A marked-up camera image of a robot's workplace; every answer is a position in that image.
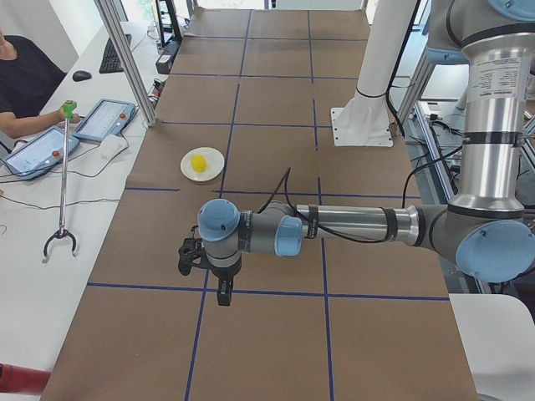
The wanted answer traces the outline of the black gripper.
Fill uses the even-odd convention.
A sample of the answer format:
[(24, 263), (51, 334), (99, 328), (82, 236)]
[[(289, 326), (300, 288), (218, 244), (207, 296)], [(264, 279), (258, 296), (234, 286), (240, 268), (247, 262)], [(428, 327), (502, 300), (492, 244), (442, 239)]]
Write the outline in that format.
[(222, 307), (230, 307), (232, 303), (232, 287), (234, 276), (241, 271), (239, 266), (213, 268), (211, 273), (218, 280), (217, 303)]

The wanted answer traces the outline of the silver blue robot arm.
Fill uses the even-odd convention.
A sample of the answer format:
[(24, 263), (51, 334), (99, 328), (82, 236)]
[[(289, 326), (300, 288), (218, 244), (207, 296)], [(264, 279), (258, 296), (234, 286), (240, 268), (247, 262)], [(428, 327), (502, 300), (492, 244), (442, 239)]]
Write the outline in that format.
[(458, 192), (444, 206), (400, 209), (293, 205), (269, 200), (240, 211), (210, 200), (183, 242), (182, 274), (217, 277), (217, 301), (232, 300), (245, 252), (296, 256), (303, 240), (402, 241), (454, 262), (484, 282), (506, 282), (534, 261), (534, 236), (516, 199), (527, 80), (534, 55), (531, 1), (435, 1), (429, 51), (442, 63), (469, 63)]

